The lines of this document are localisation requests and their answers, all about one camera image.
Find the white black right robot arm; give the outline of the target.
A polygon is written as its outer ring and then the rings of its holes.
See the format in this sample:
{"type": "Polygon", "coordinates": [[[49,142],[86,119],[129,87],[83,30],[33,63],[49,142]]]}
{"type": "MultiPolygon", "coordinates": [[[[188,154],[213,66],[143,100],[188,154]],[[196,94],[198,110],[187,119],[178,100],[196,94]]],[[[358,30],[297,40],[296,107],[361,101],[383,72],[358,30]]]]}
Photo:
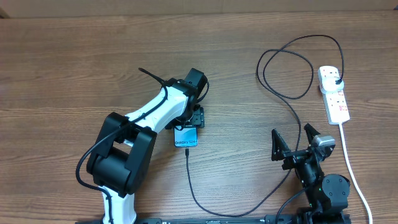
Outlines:
{"type": "Polygon", "coordinates": [[[336,144],[330,135],[320,134],[310,124],[304,130],[308,139],[306,149],[291,151],[276,129],[272,130],[272,161],[282,161],[283,170],[293,169],[302,190],[289,198],[276,215],[266,216],[269,223],[350,223],[343,210],[348,207],[350,181],[339,174],[326,175],[320,163],[331,156],[336,144]],[[295,215],[283,215],[284,208],[305,194],[308,207],[298,208],[295,215]]]}

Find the black Samsung smartphone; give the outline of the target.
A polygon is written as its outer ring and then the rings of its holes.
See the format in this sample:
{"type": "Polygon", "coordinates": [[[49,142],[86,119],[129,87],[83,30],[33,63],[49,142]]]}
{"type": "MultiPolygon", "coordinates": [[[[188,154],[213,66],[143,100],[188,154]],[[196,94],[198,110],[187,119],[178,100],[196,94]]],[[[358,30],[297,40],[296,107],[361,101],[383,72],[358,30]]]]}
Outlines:
{"type": "Polygon", "coordinates": [[[174,127],[175,147],[196,147],[198,145],[197,128],[174,127]]]}

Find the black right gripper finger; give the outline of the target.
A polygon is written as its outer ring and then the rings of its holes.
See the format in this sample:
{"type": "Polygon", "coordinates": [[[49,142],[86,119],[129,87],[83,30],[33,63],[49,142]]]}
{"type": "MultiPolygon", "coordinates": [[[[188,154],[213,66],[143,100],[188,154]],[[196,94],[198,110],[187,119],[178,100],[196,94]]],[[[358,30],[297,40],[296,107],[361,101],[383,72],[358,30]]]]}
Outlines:
{"type": "Polygon", "coordinates": [[[287,143],[284,141],[280,133],[273,129],[272,132],[272,161],[280,161],[285,158],[285,153],[290,152],[287,143]]]}
{"type": "Polygon", "coordinates": [[[315,139],[315,136],[320,135],[320,133],[319,133],[312,125],[310,125],[309,123],[307,123],[307,124],[304,126],[304,130],[305,130],[305,132],[306,132],[307,139],[308,139],[308,142],[309,142],[310,144],[313,143],[313,141],[314,141],[314,139],[315,139]]]}

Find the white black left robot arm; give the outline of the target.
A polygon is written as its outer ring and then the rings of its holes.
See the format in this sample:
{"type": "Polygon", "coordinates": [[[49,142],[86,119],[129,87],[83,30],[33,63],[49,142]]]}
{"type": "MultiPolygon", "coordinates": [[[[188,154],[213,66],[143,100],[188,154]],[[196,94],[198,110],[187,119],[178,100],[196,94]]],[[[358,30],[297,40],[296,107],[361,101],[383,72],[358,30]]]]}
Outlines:
{"type": "Polygon", "coordinates": [[[192,68],[184,79],[156,80],[159,94],[135,112],[107,115],[95,144],[78,162],[77,181],[103,196],[104,215],[98,223],[136,222],[134,194],[147,174],[161,130],[174,131],[177,147],[198,144],[197,130],[205,126],[199,102],[209,89],[207,77],[192,68]],[[92,185],[79,177],[82,164],[93,177],[92,185]]]}

